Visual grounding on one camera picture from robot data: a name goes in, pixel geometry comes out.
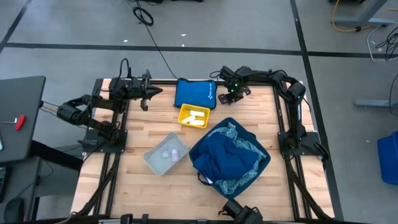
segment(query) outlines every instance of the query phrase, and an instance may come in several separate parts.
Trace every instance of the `gray floor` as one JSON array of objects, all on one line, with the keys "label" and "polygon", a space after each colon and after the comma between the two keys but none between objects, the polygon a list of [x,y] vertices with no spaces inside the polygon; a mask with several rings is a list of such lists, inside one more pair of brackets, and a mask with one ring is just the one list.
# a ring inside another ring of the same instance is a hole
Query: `gray floor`
[{"label": "gray floor", "polygon": [[[370,1],[362,6],[341,3],[338,15],[358,15]],[[0,39],[24,3],[0,0]],[[336,32],[330,24],[333,5],[327,0],[296,3],[308,51],[367,52],[365,40],[371,29],[354,34]],[[300,50],[289,0],[165,0],[159,6],[142,6],[154,16],[155,25],[150,30],[159,46]],[[390,0],[381,11],[390,7],[397,8],[398,2]],[[396,12],[387,17],[398,21]],[[393,28],[377,30],[371,40],[378,44]],[[123,0],[34,0],[9,42],[153,46],[145,27],[138,24]],[[284,69],[307,85],[301,56],[206,52],[164,52],[164,56],[179,77],[207,78],[222,65],[233,69],[247,65],[258,70]],[[90,93],[96,78],[115,77],[124,57],[130,60],[133,75],[141,75],[148,68],[154,78],[172,77],[154,51],[6,47],[0,54],[0,78],[45,75],[44,100],[60,104]],[[381,180],[376,143],[397,129],[398,118],[387,110],[356,108],[353,101],[387,99],[398,64],[373,63],[366,58],[310,57],[310,65],[345,220],[395,223],[398,187]],[[34,139],[57,147],[76,144],[83,133],[40,113]],[[70,152],[80,153],[78,149]],[[68,180],[68,184],[63,184],[61,190],[41,189],[42,195],[62,196],[43,199],[40,218],[65,216],[68,206],[53,205],[72,203],[77,174],[60,167],[55,170],[49,181]]]}]

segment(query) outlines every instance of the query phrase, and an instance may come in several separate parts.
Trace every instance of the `wooden table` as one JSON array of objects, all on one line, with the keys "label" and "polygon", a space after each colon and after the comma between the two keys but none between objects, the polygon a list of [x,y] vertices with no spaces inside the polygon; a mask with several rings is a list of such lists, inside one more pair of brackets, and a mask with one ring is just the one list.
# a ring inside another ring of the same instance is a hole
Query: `wooden table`
[{"label": "wooden table", "polygon": [[[103,80],[103,90],[108,89],[109,82],[109,79]],[[173,106],[175,85],[158,87],[163,88],[163,92],[148,101],[148,111],[141,110],[139,101],[130,103],[126,124],[127,144],[118,170],[111,213],[113,218],[125,213],[133,213],[134,217],[139,218],[147,213],[149,218],[229,220],[229,217],[218,216],[218,211],[227,200],[212,187],[197,180],[197,171],[188,156],[172,167],[167,175],[157,176],[145,163],[143,154],[171,131],[192,148],[213,126],[226,117],[232,117],[254,133],[271,155],[271,161],[260,177],[235,199],[241,205],[257,206],[264,220],[294,219],[285,163],[279,153],[279,123],[271,86],[251,86],[252,94],[231,106],[218,102],[216,109],[210,113],[206,129],[178,124],[179,109]],[[226,92],[226,88],[218,86],[217,95]],[[101,96],[107,98],[108,93],[101,92]],[[312,131],[309,108],[306,104],[302,106],[303,125],[307,131]],[[110,110],[97,109],[95,119],[111,120],[112,114]],[[103,153],[94,153],[81,168],[71,211],[79,211],[96,190],[103,157]],[[325,213],[334,217],[321,160],[316,156],[302,156],[302,164],[308,191]],[[301,195],[297,189],[296,192],[300,216],[304,217]],[[105,191],[100,213],[104,213],[107,197]]]}]

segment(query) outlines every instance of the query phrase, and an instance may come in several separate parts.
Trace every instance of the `blue fabric bag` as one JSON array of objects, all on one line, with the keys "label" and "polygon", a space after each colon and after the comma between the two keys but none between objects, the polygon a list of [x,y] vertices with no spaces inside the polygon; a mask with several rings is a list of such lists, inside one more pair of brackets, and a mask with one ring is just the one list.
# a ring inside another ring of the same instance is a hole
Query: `blue fabric bag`
[{"label": "blue fabric bag", "polygon": [[213,132],[217,128],[221,127],[228,127],[228,123],[231,123],[232,125],[235,126],[235,130],[238,132],[238,138],[241,138],[243,140],[249,141],[251,144],[255,145],[261,152],[263,152],[266,155],[265,159],[262,159],[259,163],[259,167],[257,170],[257,176],[253,177],[249,182],[246,184],[238,187],[233,194],[230,195],[225,195],[221,188],[216,185],[214,182],[209,184],[206,181],[201,180],[200,176],[205,176],[204,174],[201,174],[198,172],[198,180],[202,182],[205,185],[212,186],[218,193],[220,193],[222,196],[224,196],[227,199],[233,199],[239,194],[241,194],[244,190],[246,190],[261,174],[261,172],[266,168],[268,165],[269,161],[271,160],[270,155],[268,152],[264,149],[264,147],[256,140],[256,136],[253,133],[250,133],[246,131],[237,121],[235,121],[233,118],[226,118],[222,120],[222,122],[218,123],[214,128],[212,128],[207,134],[205,134],[190,150],[189,156],[191,161],[195,161],[198,157],[198,148],[202,144],[202,142],[207,138],[207,135]]},{"label": "blue fabric bag", "polygon": [[180,108],[186,103],[212,110],[216,108],[216,92],[217,84],[213,80],[189,81],[179,78],[175,89],[174,106]]}]

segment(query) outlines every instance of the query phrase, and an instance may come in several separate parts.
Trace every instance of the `yellow plastic bin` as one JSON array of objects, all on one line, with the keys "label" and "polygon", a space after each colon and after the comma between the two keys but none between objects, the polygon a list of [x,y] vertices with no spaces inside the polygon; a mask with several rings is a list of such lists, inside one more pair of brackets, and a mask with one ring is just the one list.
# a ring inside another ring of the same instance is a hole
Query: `yellow plastic bin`
[{"label": "yellow plastic bin", "polygon": [[[197,116],[197,120],[205,121],[205,125],[199,126],[199,125],[193,125],[193,124],[189,124],[189,123],[182,123],[183,119],[191,116],[190,115],[190,111],[191,110],[199,111],[199,112],[205,112],[205,116],[204,117],[198,117]],[[185,126],[204,129],[204,128],[207,127],[207,122],[209,120],[209,115],[210,115],[210,109],[209,108],[204,108],[204,107],[201,107],[201,106],[193,106],[193,105],[188,105],[188,104],[184,103],[181,106],[180,115],[178,116],[178,122],[180,124],[182,124],[182,125],[185,125]]]}]

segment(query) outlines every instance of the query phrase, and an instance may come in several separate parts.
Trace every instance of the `blue bin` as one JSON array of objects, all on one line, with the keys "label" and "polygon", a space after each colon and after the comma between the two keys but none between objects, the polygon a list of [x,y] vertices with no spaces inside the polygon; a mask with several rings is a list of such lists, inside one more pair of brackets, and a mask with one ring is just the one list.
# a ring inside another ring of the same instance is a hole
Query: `blue bin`
[{"label": "blue bin", "polygon": [[257,176],[253,177],[249,182],[247,182],[246,184],[242,185],[241,187],[238,187],[235,192],[233,194],[230,195],[225,195],[222,191],[222,189],[216,185],[216,184],[209,184],[207,182],[204,182],[202,180],[200,180],[200,174],[198,172],[198,179],[205,185],[209,185],[212,186],[218,193],[220,193],[222,196],[224,196],[227,199],[233,199],[236,196],[238,196],[240,193],[242,193],[244,190],[246,190],[262,173],[262,171],[266,168],[266,166],[268,165],[269,161],[271,161],[271,157],[268,154],[268,152],[266,151],[266,149],[264,149],[264,147],[257,141],[256,139],[256,135],[254,135],[253,133],[250,133],[249,131],[247,131],[244,127],[242,127],[237,121],[235,121],[233,118],[225,118],[224,120],[222,120],[222,122],[218,123],[214,128],[212,128],[207,134],[205,134],[190,150],[189,152],[189,157],[191,159],[191,161],[193,162],[193,158],[192,158],[192,154],[193,152],[196,151],[197,147],[203,142],[203,140],[206,139],[207,135],[210,134],[212,131],[214,131],[216,128],[221,128],[221,127],[228,127],[228,123],[231,123],[235,126],[235,130],[238,132],[238,138],[241,138],[243,140],[249,141],[250,143],[252,143],[253,145],[255,145],[257,147],[258,150],[260,150],[261,152],[263,152],[266,155],[266,158],[261,160],[259,163],[259,169],[257,171]]},{"label": "blue bin", "polygon": [[379,139],[379,160],[381,178],[385,183],[398,185],[398,131]]}]

